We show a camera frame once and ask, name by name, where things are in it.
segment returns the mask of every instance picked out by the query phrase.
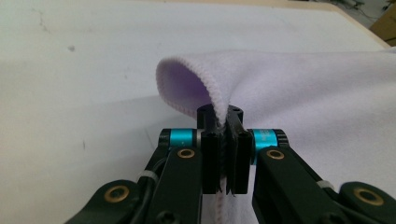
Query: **fabric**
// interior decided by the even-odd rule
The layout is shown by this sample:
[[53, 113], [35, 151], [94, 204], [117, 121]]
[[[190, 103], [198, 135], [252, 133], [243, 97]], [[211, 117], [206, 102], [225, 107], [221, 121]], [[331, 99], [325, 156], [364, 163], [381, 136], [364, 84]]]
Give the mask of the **fabric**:
[[[396, 180], [389, 178], [396, 170], [396, 48], [175, 56], [159, 63], [157, 84], [166, 103], [193, 118], [212, 103], [224, 123], [231, 104], [245, 111], [245, 128], [282, 129], [336, 187], [359, 180], [396, 196]], [[248, 195], [224, 198], [224, 223], [257, 222], [254, 169], [251, 175]]]

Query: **metal screw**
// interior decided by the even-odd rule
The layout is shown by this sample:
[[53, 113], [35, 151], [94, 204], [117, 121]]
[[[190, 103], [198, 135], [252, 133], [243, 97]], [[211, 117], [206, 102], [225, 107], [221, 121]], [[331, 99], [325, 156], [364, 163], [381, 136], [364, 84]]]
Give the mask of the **metal screw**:
[[191, 149], [185, 148], [185, 149], [181, 149], [177, 155], [182, 158], [182, 159], [189, 159], [194, 157], [195, 152]]
[[381, 206], [384, 204], [384, 199], [369, 189], [355, 188], [353, 189], [353, 194], [362, 202], [370, 205]]
[[283, 160], [285, 158], [285, 154], [278, 150], [268, 150], [267, 156], [274, 159], [274, 160]]
[[119, 203], [128, 197], [129, 189], [125, 186], [119, 185], [108, 189], [105, 193], [105, 200], [108, 203]]

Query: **blue ring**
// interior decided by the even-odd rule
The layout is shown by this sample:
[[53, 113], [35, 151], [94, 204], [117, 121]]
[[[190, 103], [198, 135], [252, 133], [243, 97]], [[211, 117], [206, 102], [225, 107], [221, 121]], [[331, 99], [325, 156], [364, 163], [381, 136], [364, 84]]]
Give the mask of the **blue ring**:
[[272, 129], [253, 129], [255, 145], [255, 157], [253, 164], [256, 165], [259, 152], [264, 147], [277, 147], [277, 138]]
[[169, 147], [192, 147], [192, 129], [171, 129]]

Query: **white table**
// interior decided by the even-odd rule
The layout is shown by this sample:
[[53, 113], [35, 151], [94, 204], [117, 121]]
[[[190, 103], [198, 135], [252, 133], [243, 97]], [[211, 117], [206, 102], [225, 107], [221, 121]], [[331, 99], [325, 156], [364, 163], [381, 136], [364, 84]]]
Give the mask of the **white table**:
[[105, 183], [135, 180], [162, 128], [195, 126], [158, 96], [165, 56], [386, 46], [330, 5], [4, 1], [0, 223], [65, 222]]

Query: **white towel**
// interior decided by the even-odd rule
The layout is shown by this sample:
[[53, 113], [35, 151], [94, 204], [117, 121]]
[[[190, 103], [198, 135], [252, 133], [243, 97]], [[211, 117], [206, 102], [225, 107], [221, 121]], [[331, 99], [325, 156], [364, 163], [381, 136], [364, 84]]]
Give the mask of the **white towel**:
[[[161, 97], [195, 118], [228, 104], [245, 128], [282, 129], [290, 145], [336, 187], [359, 180], [396, 197], [396, 48], [379, 52], [223, 51], [163, 59]], [[225, 197], [225, 223], [257, 222], [248, 195]]]

